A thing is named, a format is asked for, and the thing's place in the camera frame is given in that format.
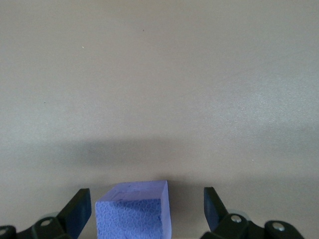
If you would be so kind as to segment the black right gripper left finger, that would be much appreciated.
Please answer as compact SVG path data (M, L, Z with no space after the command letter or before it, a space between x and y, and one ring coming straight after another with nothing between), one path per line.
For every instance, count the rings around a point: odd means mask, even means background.
M38 220L17 232L11 225L0 227L2 239L77 239L91 217L90 189L80 189L54 217Z

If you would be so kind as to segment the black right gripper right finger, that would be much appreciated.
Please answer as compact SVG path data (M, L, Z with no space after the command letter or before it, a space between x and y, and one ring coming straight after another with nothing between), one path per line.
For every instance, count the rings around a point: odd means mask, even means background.
M238 213L230 213L213 187L204 188L204 214L210 231L203 239L302 239L301 233L283 221L267 221L263 227Z

